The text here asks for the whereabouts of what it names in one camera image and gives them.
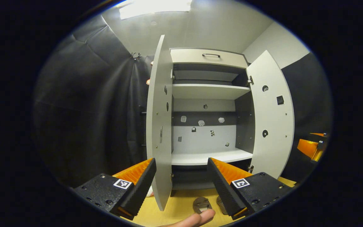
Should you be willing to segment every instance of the hand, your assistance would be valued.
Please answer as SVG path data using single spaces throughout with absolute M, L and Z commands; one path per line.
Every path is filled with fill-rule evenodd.
M 195 213 L 183 221 L 161 227 L 198 227 L 210 222 L 214 218 L 214 215 L 215 211 L 213 209 L 208 209 L 201 214 Z

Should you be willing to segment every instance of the drawer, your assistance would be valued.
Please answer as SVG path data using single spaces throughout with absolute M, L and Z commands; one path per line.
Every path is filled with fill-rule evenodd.
M 206 49 L 171 49 L 173 64 L 200 63 L 220 66 L 231 66 L 246 69 L 248 64 L 245 56 L 239 53 L 231 53 L 222 50 Z

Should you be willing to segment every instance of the black curtain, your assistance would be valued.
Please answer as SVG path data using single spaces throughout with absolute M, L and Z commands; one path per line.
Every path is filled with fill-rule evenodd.
M 281 70 L 292 96 L 295 115 L 294 142 L 281 177 L 301 183 L 317 162 L 297 149 L 299 139 L 307 138 L 310 133 L 331 133 L 332 96 L 324 69 L 313 53 Z
M 34 136 L 60 182 L 77 187 L 146 159 L 144 118 L 153 57 L 134 59 L 101 16 L 51 53 L 33 94 Z

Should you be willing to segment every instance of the shelf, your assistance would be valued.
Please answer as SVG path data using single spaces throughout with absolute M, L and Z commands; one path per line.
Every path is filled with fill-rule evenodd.
M 217 84 L 173 84 L 175 99 L 235 100 L 250 92 L 250 88 Z
M 186 152 L 174 150 L 172 153 L 172 165 L 197 166 L 207 165 L 208 158 L 215 158 L 223 162 L 241 161 L 252 158 L 251 153 L 238 148 L 225 148 L 222 150 Z

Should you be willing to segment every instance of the open cabinet door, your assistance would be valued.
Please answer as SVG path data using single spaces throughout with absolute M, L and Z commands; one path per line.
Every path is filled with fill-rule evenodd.
M 266 50 L 247 69 L 252 77 L 255 108 L 255 144 L 252 174 L 266 172 L 278 178 L 291 153 L 294 108 L 285 77 Z
M 147 100 L 147 158 L 156 160 L 152 189 L 161 211 L 172 190 L 172 69 L 170 50 L 162 35 L 155 52 Z

